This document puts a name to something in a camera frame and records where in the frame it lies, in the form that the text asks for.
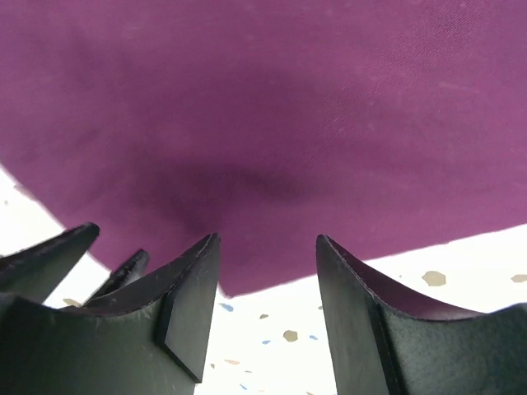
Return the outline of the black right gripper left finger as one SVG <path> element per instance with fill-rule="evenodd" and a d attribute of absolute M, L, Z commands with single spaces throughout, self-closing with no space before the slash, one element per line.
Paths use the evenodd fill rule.
<path fill-rule="evenodd" d="M 219 268 L 220 240 L 211 234 L 81 308 L 2 295 L 2 393 L 193 393 L 203 380 Z"/>

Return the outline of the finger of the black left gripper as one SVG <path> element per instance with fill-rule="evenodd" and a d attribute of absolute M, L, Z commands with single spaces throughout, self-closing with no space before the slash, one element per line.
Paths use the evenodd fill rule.
<path fill-rule="evenodd" d="M 108 279 L 84 303 L 83 307 L 144 307 L 149 301 L 139 298 L 139 294 L 121 292 L 129 284 L 143 278 L 149 263 L 149 253 L 143 249 L 136 251 L 130 258 L 110 273 Z"/>
<path fill-rule="evenodd" d="M 99 226 L 88 222 L 1 258 L 1 292 L 43 303 L 94 244 L 99 233 Z"/>

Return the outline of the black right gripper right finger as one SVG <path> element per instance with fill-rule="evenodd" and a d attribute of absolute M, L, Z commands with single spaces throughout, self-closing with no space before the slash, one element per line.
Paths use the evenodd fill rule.
<path fill-rule="evenodd" d="M 525 393 L 524 304 L 483 314 L 435 300 L 325 235 L 316 264 L 338 393 Z"/>

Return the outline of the purple cloth wrap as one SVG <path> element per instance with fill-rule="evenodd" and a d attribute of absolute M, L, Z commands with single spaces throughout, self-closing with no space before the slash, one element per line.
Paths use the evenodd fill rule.
<path fill-rule="evenodd" d="M 523 1 L 4 1 L 1 162 L 114 267 L 240 295 L 526 221 Z"/>

